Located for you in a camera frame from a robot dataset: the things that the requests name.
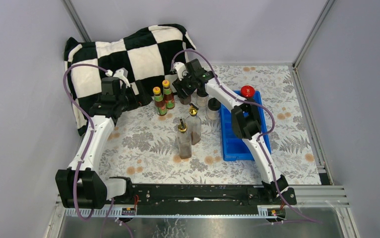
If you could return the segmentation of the red lid chili sauce jar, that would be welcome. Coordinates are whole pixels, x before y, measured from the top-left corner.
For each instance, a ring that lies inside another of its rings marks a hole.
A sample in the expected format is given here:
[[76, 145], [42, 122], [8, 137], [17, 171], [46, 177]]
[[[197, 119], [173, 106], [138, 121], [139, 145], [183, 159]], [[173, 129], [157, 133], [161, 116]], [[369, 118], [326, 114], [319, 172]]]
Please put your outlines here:
[[244, 85], [240, 89], [240, 95], [246, 99], [251, 99], [255, 95], [255, 89], [250, 85]]

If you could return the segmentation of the black lid shaker jar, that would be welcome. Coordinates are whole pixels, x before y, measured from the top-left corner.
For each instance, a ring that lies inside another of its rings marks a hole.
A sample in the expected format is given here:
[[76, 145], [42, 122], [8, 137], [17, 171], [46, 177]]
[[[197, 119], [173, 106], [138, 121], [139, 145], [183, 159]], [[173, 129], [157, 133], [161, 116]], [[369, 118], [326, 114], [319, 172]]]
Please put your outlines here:
[[221, 103], [216, 98], [210, 98], [207, 104], [207, 117], [210, 120], [216, 120], [219, 118], [219, 110], [221, 108]]
[[209, 96], [203, 94], [202, 96], [197, 94], [196, 103], [199, 107], [206, 107], [208, 104]]

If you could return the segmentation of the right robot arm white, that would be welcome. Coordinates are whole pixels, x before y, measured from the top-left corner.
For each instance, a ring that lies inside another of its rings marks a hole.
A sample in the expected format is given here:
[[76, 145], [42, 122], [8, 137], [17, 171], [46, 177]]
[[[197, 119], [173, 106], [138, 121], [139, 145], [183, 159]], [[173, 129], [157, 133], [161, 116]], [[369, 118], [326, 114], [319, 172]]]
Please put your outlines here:
[[217, 99], [231, 114], [231, 128], [251, 152], [265, 188], [264, 197], [268, 203], [289, 205], [285, 199], [289, 185], [271, 158], [264, 140], [259, 109], [263, 105], [246, 99], [229, 89], [219, 80], [213, 70], [205, 70], [197, 59], [187, 63], [171, 62], [171, 71], [178, 79], [173, 86], [180, 98], [194, 91], [204, 91]]

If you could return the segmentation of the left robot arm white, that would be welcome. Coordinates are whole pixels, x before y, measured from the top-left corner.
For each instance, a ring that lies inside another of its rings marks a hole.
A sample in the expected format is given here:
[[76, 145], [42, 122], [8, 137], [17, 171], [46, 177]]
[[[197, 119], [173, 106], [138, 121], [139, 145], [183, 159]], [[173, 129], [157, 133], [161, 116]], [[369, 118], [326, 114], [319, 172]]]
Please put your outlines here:
[[99, 165], [108, 137], [122, 113], [146, 106], [152, 98], [140, 81], [126, 86], [118, 77], [105, 77], [101, 88], [102, 92], [87, 111], [91, 122], [75, 158], [67, 169], [58, 170], [55, 176], [65, 208], [101, 209], [111, 198], [122, 204], [133, 199], [131, 179], [101, 179]]

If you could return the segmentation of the black lid shaker jar front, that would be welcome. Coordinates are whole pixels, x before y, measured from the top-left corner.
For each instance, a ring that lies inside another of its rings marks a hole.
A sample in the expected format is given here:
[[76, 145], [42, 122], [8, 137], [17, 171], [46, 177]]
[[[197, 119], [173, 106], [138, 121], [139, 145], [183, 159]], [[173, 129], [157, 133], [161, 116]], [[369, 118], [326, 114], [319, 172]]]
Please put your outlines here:
[[221, 108], [221, 103], [216, 98], [210, 98], [207, 104], [207, 117], [210, 120], [216, 120], [219, 118], [219, 110]]

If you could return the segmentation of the white lid brown sauce jar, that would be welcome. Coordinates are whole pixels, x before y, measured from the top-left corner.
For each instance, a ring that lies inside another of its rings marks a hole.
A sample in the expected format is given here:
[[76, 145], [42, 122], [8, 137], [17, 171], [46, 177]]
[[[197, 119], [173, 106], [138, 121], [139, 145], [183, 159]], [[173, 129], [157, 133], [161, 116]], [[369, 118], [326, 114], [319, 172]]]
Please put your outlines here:
[[180, 103], [183, 105], [189, 105], [191, 103], [191, 95], [185, 97], [185, 98], [179, 98]]

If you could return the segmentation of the blue plastic divided bin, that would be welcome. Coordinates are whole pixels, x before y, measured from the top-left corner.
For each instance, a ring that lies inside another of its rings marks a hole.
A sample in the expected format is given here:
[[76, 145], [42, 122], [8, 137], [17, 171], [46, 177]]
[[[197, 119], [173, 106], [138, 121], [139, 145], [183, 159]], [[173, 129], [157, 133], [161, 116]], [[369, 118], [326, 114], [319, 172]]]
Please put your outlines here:
[[[262, 99], [259, 91], [255, 91], [253, 99], [258, 104], [262, 105]], [[267, 132], [267, 124], [265, 121], [264, 110], [259, 108], [259, 115], [261, 120], [261, 132]], [[220, 124], [221, 124], [221, 143], [222, 154], [224, 161], [237, 161], [237, 160], [249, 160], [254, 161], [253, 156], [246, 146], [246, 144], [235, 136], [231, 128], [231, 113], [225, 106], [221, 105], [219, 110]], [[263, 136], [265, 144], [270, 154], [272, 154], [269, 136]]]

